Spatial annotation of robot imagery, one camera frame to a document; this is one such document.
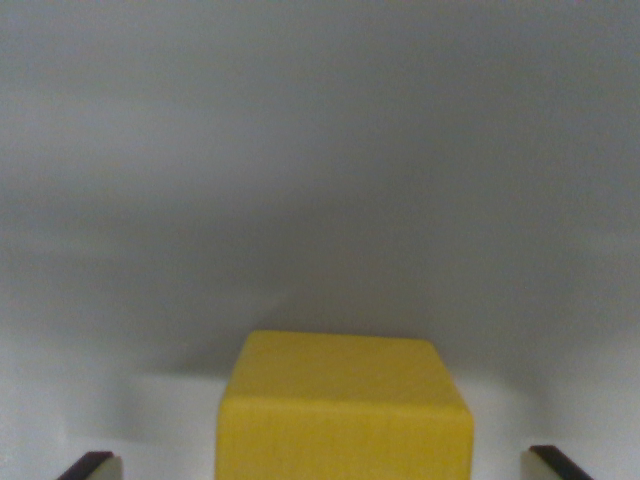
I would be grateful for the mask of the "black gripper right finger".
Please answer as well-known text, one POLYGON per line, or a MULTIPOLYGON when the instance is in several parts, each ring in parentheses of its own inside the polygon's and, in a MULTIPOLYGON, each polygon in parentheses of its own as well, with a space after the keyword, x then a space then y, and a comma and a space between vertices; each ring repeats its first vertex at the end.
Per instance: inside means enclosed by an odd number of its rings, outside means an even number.
POLYGON ((533 445, 520 455, 522 480, 593 480, 555 445, 533 445))

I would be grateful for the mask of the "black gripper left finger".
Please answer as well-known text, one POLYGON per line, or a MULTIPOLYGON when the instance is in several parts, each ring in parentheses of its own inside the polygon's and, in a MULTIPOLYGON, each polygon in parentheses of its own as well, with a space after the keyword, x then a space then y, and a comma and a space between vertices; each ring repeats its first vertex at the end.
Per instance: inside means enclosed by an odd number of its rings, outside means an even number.
POLYGON ((110 451, 87 452, 58 477, 58 480, 122 479, 122 459, 110 451))

